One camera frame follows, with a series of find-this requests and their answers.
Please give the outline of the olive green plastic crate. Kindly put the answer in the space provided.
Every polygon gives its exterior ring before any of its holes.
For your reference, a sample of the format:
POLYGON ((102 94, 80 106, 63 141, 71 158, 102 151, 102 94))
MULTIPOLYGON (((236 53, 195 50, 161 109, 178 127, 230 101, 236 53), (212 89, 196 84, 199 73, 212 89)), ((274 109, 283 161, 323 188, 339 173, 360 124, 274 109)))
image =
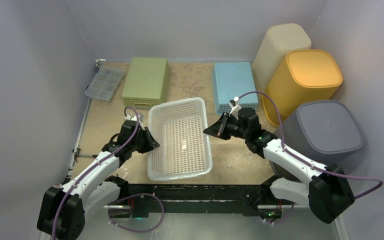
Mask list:
POLYGON ((122 100, 125 106, 150 109, 167 99, 170 67, 166 58, 134 57, 125 79, 122 100))

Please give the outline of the light blue plastic crate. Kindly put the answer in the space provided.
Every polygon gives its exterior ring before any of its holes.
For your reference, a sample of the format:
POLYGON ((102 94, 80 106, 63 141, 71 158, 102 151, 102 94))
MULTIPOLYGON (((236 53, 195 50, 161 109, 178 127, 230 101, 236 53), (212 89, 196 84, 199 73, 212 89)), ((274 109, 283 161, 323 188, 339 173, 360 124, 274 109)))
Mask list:
POLYGON ((212 69, 215 114, 230 112, 230 100, 256 91, 251 65, 246 61, 216 62, 212 69))

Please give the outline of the yellow mesh basket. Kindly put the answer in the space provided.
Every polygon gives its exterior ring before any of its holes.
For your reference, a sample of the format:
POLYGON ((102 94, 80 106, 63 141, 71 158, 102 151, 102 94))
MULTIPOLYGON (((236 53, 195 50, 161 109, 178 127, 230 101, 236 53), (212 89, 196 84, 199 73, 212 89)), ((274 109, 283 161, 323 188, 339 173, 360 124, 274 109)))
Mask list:
POLYGON ((267 121, 284 122, 301 104, 330 99, 343 83, 335 59, 321 49, 294 50, 281 61, 262 96, 267 121))

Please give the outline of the beige plastic bin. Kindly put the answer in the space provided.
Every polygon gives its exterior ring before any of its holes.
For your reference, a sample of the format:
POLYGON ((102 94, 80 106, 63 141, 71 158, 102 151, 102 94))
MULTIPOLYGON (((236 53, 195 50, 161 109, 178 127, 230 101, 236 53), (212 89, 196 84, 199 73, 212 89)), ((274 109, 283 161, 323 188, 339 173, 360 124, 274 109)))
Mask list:
POLYGON ((285 56, 295 50, 307 50, 312 41, 305 30, 296 23, 270 27, 261 42, 251 65, 254 80, 265 90, 285 56))

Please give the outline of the grey mesh basket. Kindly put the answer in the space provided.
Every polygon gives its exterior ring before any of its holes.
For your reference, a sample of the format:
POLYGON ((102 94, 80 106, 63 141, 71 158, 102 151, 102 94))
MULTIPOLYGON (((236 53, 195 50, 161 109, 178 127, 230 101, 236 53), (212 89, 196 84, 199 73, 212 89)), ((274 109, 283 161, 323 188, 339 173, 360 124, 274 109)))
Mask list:
POLYGON ((365 144, 360 126, 337 100, 299 105, 274 134, 288 147, 319 163, 339 164, 365 144))

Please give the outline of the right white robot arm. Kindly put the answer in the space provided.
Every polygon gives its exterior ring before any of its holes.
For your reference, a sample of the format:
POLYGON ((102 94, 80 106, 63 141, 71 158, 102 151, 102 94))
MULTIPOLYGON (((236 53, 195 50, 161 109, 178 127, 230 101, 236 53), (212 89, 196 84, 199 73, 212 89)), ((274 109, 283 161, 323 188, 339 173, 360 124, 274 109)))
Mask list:
POLYGON ((303 205, 320 221, 330 224, 356 200, 342 168, 336 164, 326 166, 282 145, 280 138, 262 128, 252 108, 242 108, 236 116, 224 113, 203 133, 222 140, 243 139, 252 153, 298 179, 295 182, 278 177, 263 187, 260 196, 268 204, 279 199, 303 205))

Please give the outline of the white plastic tray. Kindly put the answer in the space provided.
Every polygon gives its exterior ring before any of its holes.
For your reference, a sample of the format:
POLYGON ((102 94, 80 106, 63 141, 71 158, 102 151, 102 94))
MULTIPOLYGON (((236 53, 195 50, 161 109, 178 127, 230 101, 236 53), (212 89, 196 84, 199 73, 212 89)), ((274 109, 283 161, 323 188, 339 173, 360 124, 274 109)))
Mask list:
POLYGON ((208 174, 213 168, 205 101, 184 98, 153 106, 148 128, 159 147, 147 156, 153 181, 173 181, 208 174))

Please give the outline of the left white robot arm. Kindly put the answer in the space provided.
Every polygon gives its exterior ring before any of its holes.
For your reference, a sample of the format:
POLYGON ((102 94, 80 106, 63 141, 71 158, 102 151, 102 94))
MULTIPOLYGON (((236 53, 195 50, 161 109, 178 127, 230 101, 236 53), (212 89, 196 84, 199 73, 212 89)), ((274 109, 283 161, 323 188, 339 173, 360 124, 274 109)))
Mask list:
POLYGON ((124 115, 120 132, 78 176, 45 191, 36 224, 39 231, 54 240, 76 240, 96 211, 111 202, 122 205, 128 201, 128 182, 112 173, 134 152, 144 154, 160 146, 143 125, 143 114, 133 112, 124 115))

